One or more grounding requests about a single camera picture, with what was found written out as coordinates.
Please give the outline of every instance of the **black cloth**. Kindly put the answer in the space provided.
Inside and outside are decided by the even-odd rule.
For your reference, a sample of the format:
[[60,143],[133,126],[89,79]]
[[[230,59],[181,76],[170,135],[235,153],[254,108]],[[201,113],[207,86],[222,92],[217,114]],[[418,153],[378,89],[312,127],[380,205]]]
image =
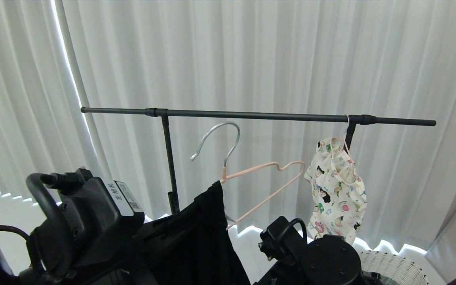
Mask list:
[[165,218],[154,236],[173,241],[163,246],[163,257],[152,266],[159,285],[250,285],[227,226],[219,181]]

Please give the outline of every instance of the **black clothes rack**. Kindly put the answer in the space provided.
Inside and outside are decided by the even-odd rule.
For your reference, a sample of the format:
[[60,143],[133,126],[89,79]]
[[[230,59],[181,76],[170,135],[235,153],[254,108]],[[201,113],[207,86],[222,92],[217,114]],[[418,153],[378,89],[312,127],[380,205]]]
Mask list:
[[170,126],[168,117],[201,117],[201,118],[230,118],[230,119],[259,119],[259,120],[281,120],[281,121],[308,121],[308,122],[336,122],[348,123],[346,144],[351,146],[351,140],[355,133],[357,124],[393,124],[413,126],[435,126],[433,120],[416,120],[400,118],[378,118],[371,115],[311,115],[311,114],[284,114],[271,112],[225,112],[225,111],[203,111],[203,110],[169,110],[164,108],[146,109],[125,109],[125,108],[87,108],[81,107],[81,112],[103,113],[103,114],[132,114],[147,115],[150,117],[161,117],[163,132],[165,133],[165,146],[168,158],[168,169],[172,191],[168,193],[172,215],[179,213],[179,196],[177,195],[177,181],[175,179],[175,168],[173,164],[172,141],[170,140]]

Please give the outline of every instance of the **cartoon print fabric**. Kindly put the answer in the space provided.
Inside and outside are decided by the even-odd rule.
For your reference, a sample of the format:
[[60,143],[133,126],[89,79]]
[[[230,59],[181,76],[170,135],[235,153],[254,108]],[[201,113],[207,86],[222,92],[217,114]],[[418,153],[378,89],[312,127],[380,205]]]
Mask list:
[[362,179],[355,164],[336,138],[320,141],[304,178],[311,184],[315,206],[308,229],[311,235],[342,235],[350,245],[355,241],[367,207]]

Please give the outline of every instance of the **white label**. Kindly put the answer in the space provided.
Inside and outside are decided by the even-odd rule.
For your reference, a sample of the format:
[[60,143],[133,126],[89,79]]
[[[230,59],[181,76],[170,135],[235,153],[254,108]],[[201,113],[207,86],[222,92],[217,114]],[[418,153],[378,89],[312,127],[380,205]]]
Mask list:
[[119,190],[119,187],[117,187],[116,182],[114,180],[103,180],[103,182],[105,183],[106,189],[110,193],[110,196],[112,196],[112,200],[119,209],[119,212],[121,212],[121,215],[134,215],[131,207],[124,198],[124,195],[121,193],[121,190]]
[[131,193],[130,189],[124,182],[116,181],[117,185],[119,186],[119,189],[121,189],[121,192],[123,193],[124,197],[126,200],[128,200],[128,203],[130,204],[130,207],[135,211],[135,212],[140,212],[143,213],[143,209],[140,207],[138,202],[136,201],[135,197]]

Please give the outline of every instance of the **white curtain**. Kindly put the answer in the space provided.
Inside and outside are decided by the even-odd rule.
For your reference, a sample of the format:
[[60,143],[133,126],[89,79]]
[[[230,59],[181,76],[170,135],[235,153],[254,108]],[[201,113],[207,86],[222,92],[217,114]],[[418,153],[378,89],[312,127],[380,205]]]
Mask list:
[[99,169],[52,2],[0,0],[0,193],[34,172]]
[[[435,119],[436,127],[358,126],[351,153],[369,199],[359,237],[427,249],[456,209],[456,2],[58,3],[76,60],[83,104]],[[224,119],[170,118],[181,208],[220,178],[235,139]],[[234,120],[242,129],[228,172],[268,161],[309,163],[340,123]],[[152,218],[169,213],[159,118],[94,114],[105,175],[136,192]],[[226,213],[237,218],[296,175],[273,168],[229,180]],[[239,226],[279,215],[308,219],[311,190],[294,182]]]

